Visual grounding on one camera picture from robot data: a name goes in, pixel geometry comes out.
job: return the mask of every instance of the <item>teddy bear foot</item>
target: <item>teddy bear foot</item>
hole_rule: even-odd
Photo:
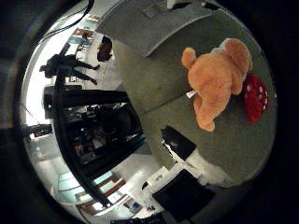
[[[210,122],[208,124],[202,124],[202,123],[199,124],[198,123],[198,126],[201,129],[206,130],[207,132],[210,132],[210,133],[214,132],[214,130],[215,130],[215,122],[214,121],[212,121],[212,122]]]

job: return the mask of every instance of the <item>orange teddy bear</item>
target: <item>orange teddy bear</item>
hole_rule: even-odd
[[[227,38],[219,48],[197,59],[194,49],[186,48],[181,62],[189,70],[190,86],[198,93],[193,102],[197,124],[213,132],[214,118],[225,109],[231,94],[242,92],[243,81],[252,68],[250,52],[240,40]]]

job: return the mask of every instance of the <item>black frame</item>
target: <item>black frame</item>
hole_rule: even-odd
[[[1,2],[0,126],[2,223],[81,223],[57,204],[38,179],[21,139],[19,102],[22,78],[34,47],[52,22],[78,0]],[[298,95],[295,45],[296,1],[219,0],[253,32],[262,46],[278,89],[278,133],[270,161],[254,181],[249,197],[220,223],[297,223]]]

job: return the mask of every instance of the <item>red heart pillow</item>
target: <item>red heart pillow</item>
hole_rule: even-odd
[[[247,118],[252,123],[257,122],[269,106],[267,88],[256,75],[247,75],[243,93]]]

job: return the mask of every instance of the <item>teddy bear leg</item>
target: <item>teddy bear leg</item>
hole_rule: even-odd
[[[209,94],[202,97],[203,103],[196,114],[197,123],[200,128],[213,132],[215,129],[214,118],[216,118],[227,106],[231,97],[231,89],[219,89],[218,95]]]
[[[193,107],[194,107],[194,111],[195,111],[195,114],[196,114],[197,124],[200,128],[202,128],[202,129],[204,129],[208,132],[213,132],[214,129],[215,129],[214,121],[211,121],[209,124],[203,124],[202,123],[202,119],[200,117],[200,108],[202,106],[202,103],[203,103],[202,97],[196,95],[195,98],[194,98]]]
[[[192,66],[194,65],[196,61],[196,55],[195,55],[195,51],[192,48],[186,48],[183,51],[183,54],[181,56],[181,64],[187,68],[187,69],[191,69]]]

